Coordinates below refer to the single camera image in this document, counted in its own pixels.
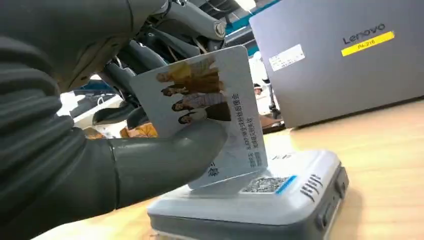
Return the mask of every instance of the white sticker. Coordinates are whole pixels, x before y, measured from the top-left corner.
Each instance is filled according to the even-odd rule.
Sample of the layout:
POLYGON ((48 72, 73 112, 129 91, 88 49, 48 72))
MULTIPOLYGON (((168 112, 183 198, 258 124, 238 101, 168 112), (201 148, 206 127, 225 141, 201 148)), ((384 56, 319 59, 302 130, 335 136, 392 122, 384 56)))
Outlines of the white sticker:
POLYGON ((278 55, 269 58, 269 63, 271 64, 272 70, 275 72, 282 68, 290 66, 304 58, 305 54, 302 51, 302 46, 300 44, 297 44, 296 46, 291 47, 283 52, 280 52, 278 55))

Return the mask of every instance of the robotic hand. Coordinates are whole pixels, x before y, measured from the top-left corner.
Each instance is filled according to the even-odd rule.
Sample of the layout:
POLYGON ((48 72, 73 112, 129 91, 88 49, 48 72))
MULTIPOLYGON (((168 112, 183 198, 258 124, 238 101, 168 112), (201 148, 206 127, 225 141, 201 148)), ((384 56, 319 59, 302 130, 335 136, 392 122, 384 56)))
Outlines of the robotic hand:
POLYGON ((225 23, 217 20, 186 0, 167 0, 150 15, 137 36, 99 73, 124 99, 118 108, 98 111, 93 124, 111 124, 127 119, 133 129, 148 120, 143 107, 131 90, 129 80, 178 60, 221 49, 225 23))
POLYGON ((0 239, 28 239, 198 178, 226 141, 192 124, 169 139, 85 138, 57 116, 166 0, 6 0, 0 8, 0 239))

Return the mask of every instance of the card reader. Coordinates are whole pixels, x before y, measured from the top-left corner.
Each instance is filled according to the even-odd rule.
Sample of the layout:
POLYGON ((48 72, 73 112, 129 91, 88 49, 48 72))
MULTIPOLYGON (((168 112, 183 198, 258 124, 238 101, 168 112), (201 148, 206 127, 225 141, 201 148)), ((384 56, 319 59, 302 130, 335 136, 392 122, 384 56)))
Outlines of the card reader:
POLYGON ((348 185, 334 153, 303 151, 201 188, 180 187, 147 212, 155 231, 178 239, 322 240, 348 185))

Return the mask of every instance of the blue stripe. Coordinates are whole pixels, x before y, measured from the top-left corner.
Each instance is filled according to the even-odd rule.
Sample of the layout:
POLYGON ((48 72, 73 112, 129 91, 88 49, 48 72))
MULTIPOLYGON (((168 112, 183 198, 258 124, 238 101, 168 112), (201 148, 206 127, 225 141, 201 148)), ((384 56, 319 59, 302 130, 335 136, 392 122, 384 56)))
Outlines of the blue stripe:
POLYGON ((297 176, 291 176, 288 178, 288 180, 279 187, 277 191, 275 191, 276 194, 281 194, 295 179, 297 176))

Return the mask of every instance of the yellow label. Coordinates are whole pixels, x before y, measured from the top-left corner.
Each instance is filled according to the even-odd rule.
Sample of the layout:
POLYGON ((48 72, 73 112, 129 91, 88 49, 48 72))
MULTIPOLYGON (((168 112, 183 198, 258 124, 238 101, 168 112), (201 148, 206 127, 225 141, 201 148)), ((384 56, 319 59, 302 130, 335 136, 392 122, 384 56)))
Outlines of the yellow label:
POLYGON ((383 34, 378 35, 376 37, 373 37, 371 39, 357 43, 357 44, 352 45, 350 47, 346 47, 345 49, 341 50, 341 55, 343 55, 343 57, 347 56, 347 55, 351 55, 351 54, 354 54, 356 52, 365 50, 367 48, 374 47, 377 44, 387 42, 387 41, 389 41, 393 38, 395 38, 395 33, 393 33, 393 31, 388 31, 386 33, 383 33, 383 34))

